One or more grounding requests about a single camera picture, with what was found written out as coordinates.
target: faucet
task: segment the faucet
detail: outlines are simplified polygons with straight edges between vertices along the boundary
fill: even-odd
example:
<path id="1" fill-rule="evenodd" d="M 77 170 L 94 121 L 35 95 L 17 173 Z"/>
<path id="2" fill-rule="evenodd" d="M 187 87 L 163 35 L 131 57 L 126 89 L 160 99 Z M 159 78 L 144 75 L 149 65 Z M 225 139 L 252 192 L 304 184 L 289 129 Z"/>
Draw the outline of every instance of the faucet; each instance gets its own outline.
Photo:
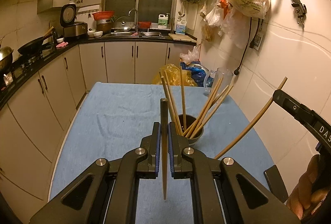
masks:
<path id="1" fill-rule="evenodd" d="M 130 16 L 130 14 L 131 14 L 131 11 L 135 11 L 136 13 L 137 13 L 137 21 L 136 21 L 136 24 L 135 24 L 135 27 L 134 27 L 134 29 L 135 29 L 135 31 L 136 31 L 136 33 L 138 33 L 139 32 L 139 27 L 138 27 L 138 10 L 136 10 L 135 8 L 133 8 L 133 9 L 131 9 L 130 11 L 129 11 L 129 16 Z"/>

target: countertop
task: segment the countertop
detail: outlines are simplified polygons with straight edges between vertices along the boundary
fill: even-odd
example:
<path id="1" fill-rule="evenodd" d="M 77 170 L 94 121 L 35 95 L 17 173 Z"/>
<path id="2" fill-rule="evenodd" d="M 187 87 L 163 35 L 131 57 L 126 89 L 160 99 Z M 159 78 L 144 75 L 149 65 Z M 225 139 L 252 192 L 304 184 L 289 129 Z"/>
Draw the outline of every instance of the countertop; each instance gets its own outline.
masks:
<path id="1" fill-rule="evenodd" d="M 0 91 L 0 109 L 4 107 L 7 101 L 13 96 L 13 94 L 31 78 L 36 72 L 43 68 L 46 64 L 50 63 L 52 60 L 60 56 L 62 53 L 73 48 L 78 44 L 84 43 L 99 43 L 99 42 L 161 42 L 161 43 L 177 43 L 177 44 L 188 44 L 195 46 L 196 43 L 186 42 L 186 41 L 175 41 L 172 40 L 169 36 L 163 38 L 152 38 L 152 37 L 100 37 L 100 38 L 81 38 L 79 40 L 69 41 L 69 44 L 64 48 L 55 48 L 50 51 L 51 53 L 41 59 L 38 59 L 33 64 L 29 65 L 26 68 L 21 68 L 22 57 L 18 58 L 13 63 L 13 82 L 7 86 L 1 86 Z"/>
<path id="2" fill-rule="evenodd" d="M 182 113 L 181 89 L 171 87 L 178 113 Z M 197 116 L 207 100 L 202 87 L 185 87 L 186 113 Z M 154 122 L 160 122 L 161 85 L 107 84 L 97 82 L 77 114 L 60 154 L 50 198 L 98 158 L 112 161 L 139 147 L 151 134 Z M 207 157 L 214 158 L 248 124 L 244 113 L 227 96 L 204 127 L 194 145 Z M 274 165 L 270 154 L 254 129 L 226 156 L 232 157 L 267 189 L 264 170 Z M 167 200 L 162 194 L 162 169 L 155 180 L 140 180 L 137 224 L 193 223 L 190 180 L 171 178 L 168 165 Z"/>

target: pink cloth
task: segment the pink cloth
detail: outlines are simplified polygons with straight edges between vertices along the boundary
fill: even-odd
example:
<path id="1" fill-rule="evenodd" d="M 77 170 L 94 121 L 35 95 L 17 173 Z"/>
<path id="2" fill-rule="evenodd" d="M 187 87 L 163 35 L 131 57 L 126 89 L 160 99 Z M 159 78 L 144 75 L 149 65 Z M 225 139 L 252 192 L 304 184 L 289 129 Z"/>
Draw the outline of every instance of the pink cloth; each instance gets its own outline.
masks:
<path id="1" fill-rule="evenodd" d="M 68 44 L 68 42 L 62 42 L 62 43 L 60 43 L 59 45 L 57 45 L 56 47 L 57 48 L 63 48 L 63 47 L 65 47 L 66 45 Z"/>

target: table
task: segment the table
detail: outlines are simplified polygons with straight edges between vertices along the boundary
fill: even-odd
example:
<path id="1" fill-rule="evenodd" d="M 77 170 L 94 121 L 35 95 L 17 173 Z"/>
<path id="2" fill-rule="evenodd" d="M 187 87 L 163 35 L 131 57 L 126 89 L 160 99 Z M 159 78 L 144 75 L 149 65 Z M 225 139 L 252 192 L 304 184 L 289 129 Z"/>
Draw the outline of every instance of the table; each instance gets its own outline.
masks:
<path id="1" fill-rule="evenodd" d="M 180 87 L 173 86 L 172 91 L 178 113 L 181 113 Z M 185 87 L 187 114 L 199 114 L 207 100 L 204 91 L 201 87 Z M 63 146 L 50 198 L 96 159 L 114 160 L 139 147 L 141 139 L 151 134 L 153 123 L 160 122 L 160 98 L 163 97 L 160 85 L 97 82 L 84 101 Z M 215 157 L 247 124 L 243 112 L 228 96 L 194 147 L 207 157 Z M 234 158 L 268 188 L 263 171 L 274 163 L 254 129 L 226 156 Z M 169 171 L 167 193 L 164 201 L 161 169 L 156 180 L 140 180 L 136 223 L 193 223 L 189 179 L 174 180 Z"/>

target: yellow plastic bag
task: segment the yellow plastic bag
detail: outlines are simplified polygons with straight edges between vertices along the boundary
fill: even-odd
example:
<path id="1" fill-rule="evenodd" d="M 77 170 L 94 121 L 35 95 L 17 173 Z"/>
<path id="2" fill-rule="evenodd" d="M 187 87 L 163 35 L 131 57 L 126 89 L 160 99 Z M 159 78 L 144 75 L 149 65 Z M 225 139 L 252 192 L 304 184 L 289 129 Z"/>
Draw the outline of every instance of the yellow plastic bag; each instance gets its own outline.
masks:
<path id="1" fill-rule="evenodd" d="M 167 65 L 161 67 L 160 71 L 167 72 L 167 75 L 169 78 L 169 83 L 171 86 L 180 86 L 180 70 L 176 65 L 171 64 L 171 63 L 167 64 Z M 184 86 L 197 87 L 196 82 L 191 77 L 191 71 L 183 70 L 183 81 L 184 81 Z M 159 73 L 153 79 L 152 84 L 162 85 L 162 81 L 161 81 Z"/>

